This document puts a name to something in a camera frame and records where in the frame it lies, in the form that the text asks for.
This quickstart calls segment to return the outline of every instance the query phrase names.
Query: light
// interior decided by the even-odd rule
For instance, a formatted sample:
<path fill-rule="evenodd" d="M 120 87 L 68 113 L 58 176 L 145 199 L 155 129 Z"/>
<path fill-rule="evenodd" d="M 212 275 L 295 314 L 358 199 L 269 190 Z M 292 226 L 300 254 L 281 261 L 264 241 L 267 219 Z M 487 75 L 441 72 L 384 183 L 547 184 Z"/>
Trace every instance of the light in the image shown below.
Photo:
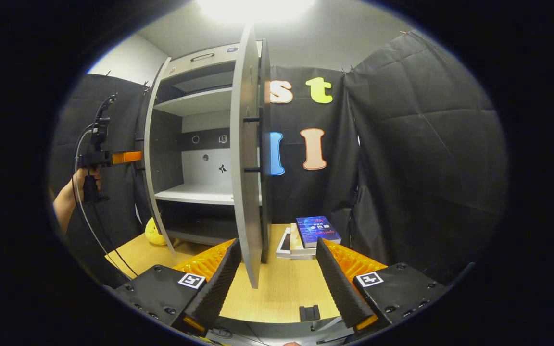
<path fill-rule="evenodd" d="M 276 23 L 306 11 L 314 0 L 198 0 L 202 13 L 222 23 Z"/>

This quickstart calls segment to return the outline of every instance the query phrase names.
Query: cabinet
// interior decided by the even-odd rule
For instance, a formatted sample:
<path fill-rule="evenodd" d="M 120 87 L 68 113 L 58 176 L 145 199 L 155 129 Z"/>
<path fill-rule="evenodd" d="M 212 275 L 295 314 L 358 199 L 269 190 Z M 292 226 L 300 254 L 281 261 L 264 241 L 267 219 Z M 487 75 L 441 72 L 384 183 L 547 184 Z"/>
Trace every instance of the cabinet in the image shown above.
<path fill-rule="evenodd" d="M 151 212 L 169 238 L 239 238 L 252 287 L 267 256 L 270 62 L 253 26 L 240 42 L 165 59 L 151 90 L 143 161 Z"/>

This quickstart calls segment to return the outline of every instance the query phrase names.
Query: door handle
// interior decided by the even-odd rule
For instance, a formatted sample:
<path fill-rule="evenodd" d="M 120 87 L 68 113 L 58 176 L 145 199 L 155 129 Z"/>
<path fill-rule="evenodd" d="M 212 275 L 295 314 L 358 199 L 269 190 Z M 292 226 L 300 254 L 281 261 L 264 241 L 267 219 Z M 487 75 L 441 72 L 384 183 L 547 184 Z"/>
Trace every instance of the door handle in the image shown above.
<path fill-rule="evenodd" d="M 196 61 L 196 59 L 201 57 L 214 57 L 214 56 L 215 56 L 215 53 L 208 53 L 208 54 L 198 55 L 197 57 L 193 57 L 189 61 L 194 62 Z"/>

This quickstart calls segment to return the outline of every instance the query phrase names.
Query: stack of books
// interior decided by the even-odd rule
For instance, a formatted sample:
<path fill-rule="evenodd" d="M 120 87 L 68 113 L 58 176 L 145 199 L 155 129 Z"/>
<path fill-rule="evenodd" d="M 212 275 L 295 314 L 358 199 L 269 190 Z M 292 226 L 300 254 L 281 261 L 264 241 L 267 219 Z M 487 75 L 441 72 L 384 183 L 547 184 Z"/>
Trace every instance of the stack of books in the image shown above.
<path fill-rule="evenodd" d="M 341 237 L 324 216 L 298 217 L 286 228 L 276 255 L 278 258 L 312 260 L 316 254 L 317 239 L 340 244 Z"/>

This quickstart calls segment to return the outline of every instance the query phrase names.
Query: stuffed toy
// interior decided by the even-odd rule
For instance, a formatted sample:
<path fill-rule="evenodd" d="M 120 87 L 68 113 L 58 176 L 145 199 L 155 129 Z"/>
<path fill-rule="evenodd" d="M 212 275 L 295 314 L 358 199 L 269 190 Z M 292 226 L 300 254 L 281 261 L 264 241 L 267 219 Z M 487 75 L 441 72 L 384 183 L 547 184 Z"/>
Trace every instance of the stuffed toy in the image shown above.
<path fill-rule="evenodd" d="M 164 236 L 158 232 L 158 228 L 155 226 L 155 220 L 153 218 L 149 219 L 149 222 L 147 222 L 145 235 L 147 236 L 147 239 L 149 239 L 150 243 L 155 245 L 165 245 Z"/>

